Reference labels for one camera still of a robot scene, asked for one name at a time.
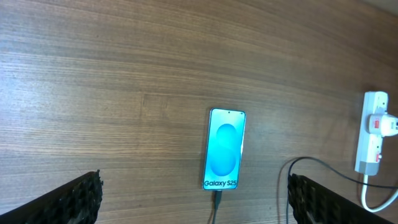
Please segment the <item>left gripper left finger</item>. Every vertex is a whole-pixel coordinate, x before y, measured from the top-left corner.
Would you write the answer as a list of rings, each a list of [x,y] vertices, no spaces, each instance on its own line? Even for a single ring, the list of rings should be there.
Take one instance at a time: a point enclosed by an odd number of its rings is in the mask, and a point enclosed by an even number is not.
[[[1,215],[2,224],[94,224],[103,196],[100,172],[88,172]]]

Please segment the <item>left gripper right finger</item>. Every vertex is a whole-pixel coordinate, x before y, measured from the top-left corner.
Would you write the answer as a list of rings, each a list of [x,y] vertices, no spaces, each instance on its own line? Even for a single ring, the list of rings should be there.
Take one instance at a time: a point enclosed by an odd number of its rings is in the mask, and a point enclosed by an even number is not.
[[[298,224],[392,224],[304,175],[288,178],[289,204]]]

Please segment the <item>Galaxy S25 smartphone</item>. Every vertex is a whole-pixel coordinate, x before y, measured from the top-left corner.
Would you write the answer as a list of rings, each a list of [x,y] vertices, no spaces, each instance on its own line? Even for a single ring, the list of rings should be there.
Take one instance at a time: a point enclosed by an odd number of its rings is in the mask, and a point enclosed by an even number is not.
[[[236,189],[239,182],[246,113],[212,108],[208,125],[202,188]]]

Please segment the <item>white charger plug adapter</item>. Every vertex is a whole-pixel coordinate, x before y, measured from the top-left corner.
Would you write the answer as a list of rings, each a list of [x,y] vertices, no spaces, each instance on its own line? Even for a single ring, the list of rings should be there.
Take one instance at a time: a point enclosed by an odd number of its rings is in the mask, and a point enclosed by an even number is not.
[[[397,117],[390,114],[371,114],[369,133],[382,137],[397,135]]]

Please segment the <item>white power strip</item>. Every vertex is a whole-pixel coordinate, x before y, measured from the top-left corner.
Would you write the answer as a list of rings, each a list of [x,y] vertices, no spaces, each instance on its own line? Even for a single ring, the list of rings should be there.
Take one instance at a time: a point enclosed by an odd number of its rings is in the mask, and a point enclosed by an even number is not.
[[[371,126],[380,127],[380,119],[370,120],[372,115],[384,115],[387,112],[388,94],[383,91],[368,91],[364,94],[358,147],[354,170],[373,176],[378,173],[381,161],[382,135],[379,129],[371,131]]]

